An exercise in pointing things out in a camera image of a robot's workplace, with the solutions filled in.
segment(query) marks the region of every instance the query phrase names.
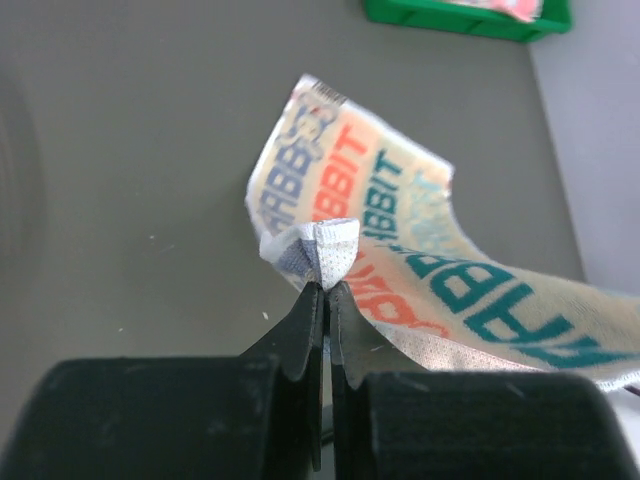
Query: white wall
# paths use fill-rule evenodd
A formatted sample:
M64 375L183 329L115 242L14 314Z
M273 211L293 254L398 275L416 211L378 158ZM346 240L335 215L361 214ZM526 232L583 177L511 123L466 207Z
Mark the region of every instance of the white wall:
M640 2L572 7L533 62L587 279L640 294Z

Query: green container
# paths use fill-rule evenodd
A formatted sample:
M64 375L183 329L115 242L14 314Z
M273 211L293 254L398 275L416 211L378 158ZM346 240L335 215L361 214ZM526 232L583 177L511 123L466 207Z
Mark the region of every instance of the green container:
M444 0L364 0L364 8L373 22L516 42L533 42L549 33L568 32L572 23L569 0L544 0L542 14L533 23L522 23L503 13Z

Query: barcode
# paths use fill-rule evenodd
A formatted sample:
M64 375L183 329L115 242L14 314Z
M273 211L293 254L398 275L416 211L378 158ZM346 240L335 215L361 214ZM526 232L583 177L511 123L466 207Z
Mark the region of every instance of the barcode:
M331 103L335 103L337 105L342 105L347 101L347 97L339 94L333 88L324 83L317 81L313 86L313 90L319 95L323 96L325 100L330 101Z

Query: fabric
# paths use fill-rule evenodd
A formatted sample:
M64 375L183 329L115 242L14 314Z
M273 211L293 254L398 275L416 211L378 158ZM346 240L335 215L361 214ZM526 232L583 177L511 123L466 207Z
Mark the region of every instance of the fabric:
M298 288L348 271L363 315L426 368L564 370L605 390L637 381L640 299L488 258L455 220L452 175L448 162L304 76L245 202L263 258ZM352 241L318 241L325 224L309 223L348 217L361 223L353 266Z
M317 282L329 290L342 280L358 253L360 222L356 218L293 225L275 237L264 232L260 257L282 274L301 280L297 286Z
M496 10L525 23L535 21L543 7L543 0L452 0L452 3Z

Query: gray surface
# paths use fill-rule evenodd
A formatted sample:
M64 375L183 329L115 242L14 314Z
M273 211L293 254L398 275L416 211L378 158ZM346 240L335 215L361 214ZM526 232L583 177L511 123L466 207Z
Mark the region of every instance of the gray surface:
M347 0L5 0L0 71L46 199L28 281L0 307L0 438L59 360L235 354L285 313L295 293L242 200L303 72L452 161L459 220L490 255L581 277L521 45L370 24Z
M531 54L589 283L640 295L640 2L611 5L573 2Z

